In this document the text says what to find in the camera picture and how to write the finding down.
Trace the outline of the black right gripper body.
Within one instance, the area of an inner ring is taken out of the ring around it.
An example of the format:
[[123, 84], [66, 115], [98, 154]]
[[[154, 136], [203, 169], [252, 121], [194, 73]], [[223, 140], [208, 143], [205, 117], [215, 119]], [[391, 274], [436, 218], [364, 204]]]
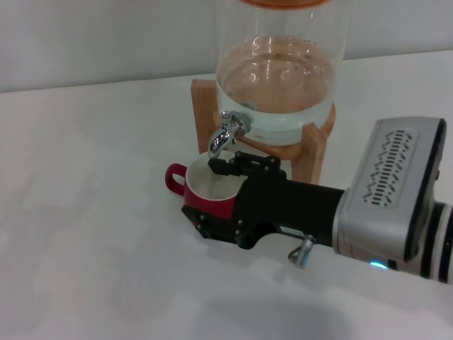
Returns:
[[287, 179], [250, 177], [235, 199], [234, 239], [251, 249], [268, 234], [301, 238], [332, 246], [333, 221], [344, 190]]

